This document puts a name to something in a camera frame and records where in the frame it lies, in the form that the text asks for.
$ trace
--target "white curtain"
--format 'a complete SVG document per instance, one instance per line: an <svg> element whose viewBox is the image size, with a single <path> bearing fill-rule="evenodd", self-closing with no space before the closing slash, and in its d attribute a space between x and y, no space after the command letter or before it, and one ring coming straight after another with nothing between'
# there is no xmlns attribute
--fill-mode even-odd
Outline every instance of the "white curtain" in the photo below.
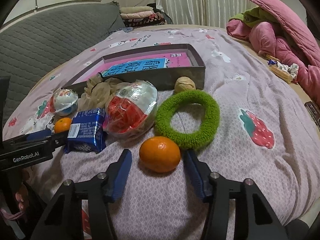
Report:
<svg viewBox="0 0 320 240"><path fill-rule="evenodd" d="M225 28L229 18L252 8L248 0L156 0L174 24L196 24Z"/></svg>

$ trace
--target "small orange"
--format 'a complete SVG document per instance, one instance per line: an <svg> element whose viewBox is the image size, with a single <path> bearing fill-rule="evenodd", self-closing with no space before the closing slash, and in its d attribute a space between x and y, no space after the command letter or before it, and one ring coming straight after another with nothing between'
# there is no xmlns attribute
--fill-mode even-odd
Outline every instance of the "small orange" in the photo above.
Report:
<svg viewBox="0 0 320 240"><path fill-rule="evenodd" d="M178 145L163 136L144 141L139 149L139 157L147 168L160 173L174 170L181 159Z"/></svg>
<svg viewBox="0 0 320 240"><path fill-rule="evenodd" d="M59 132L68 131L70 129L71 122L72 122L72 119L69 117L64 117L62 119L59 119L54 125L54 132L59 133Z"/></svg>

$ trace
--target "blue packet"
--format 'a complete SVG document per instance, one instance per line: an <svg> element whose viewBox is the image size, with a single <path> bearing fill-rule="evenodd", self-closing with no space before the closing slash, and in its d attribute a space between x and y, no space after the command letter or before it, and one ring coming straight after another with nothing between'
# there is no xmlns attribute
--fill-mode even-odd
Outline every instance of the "blue packet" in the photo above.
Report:
<svg viewBox="0 0 320 240"><path fill-rule="evenodd" d="M72 150L101 152L106 147L105 133L102 130L105 116L103 108L77 113L72 119L64 153Z"/></svg>
<svg viewBox="0 0 320 240"><path fill-rule="evenodd" d="M273 59L270 59L269 61L268 61L268 66L269 65L277 65L277 62L275 61L275 60L273 60Z"/></svg>

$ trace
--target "bolt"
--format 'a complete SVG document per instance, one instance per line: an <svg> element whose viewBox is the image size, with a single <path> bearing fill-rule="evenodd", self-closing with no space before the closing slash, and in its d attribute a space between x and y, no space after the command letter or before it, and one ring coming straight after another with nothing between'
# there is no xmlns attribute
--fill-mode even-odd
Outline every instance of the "bolt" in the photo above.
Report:
<svg viewBox="0 0 320 240"><path fill-rule="evenodd" d="M213 178L213 179L217 179L217 178L220 177L220 174L217 173L217 172L211 172L211 173L210 173L210 177Z"/></svg>
<svg viewBox="0 0 320 240"><path fill-rule="evenodd" d="M99 179L104 179L107 175L104 172L98 174Z"/></svg>
<svg viewBox="0 0 320 240"><path fill-rule="evenodd" d="M245 179L245 180L244 180L244 183L247 184L247 185L249 185L249 186L251 186L251 185L254 184L254 181L253 181L252 179Z"/></svg>
<svg viewBox="0 0 320 240"><path fill-rule="evenodd" d="M71 179L66 179L66 180L63 182L63 185L69 186L71 183L72 183L72 180L71 180Z"/></svg>

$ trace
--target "pink quilt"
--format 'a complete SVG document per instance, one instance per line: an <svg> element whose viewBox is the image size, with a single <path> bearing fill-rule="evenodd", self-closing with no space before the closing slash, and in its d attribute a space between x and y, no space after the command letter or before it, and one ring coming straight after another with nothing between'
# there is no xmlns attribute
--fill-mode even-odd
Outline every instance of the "pink quilt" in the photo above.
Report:
<svg viewBox="0 0 320 240"><path fill-rule="evenodd" d="M267 22L250 29L240 20L231 20L227 24L228 34L242 40L250 40L259 54L268 53L287 65L298 64L297 82L320 106L320 49L312 33L298 15L283 2L279 0L250 1L278 20L282 29L297 44L298 50L292 48L286 39L278 36L278 30Z"/></svg>

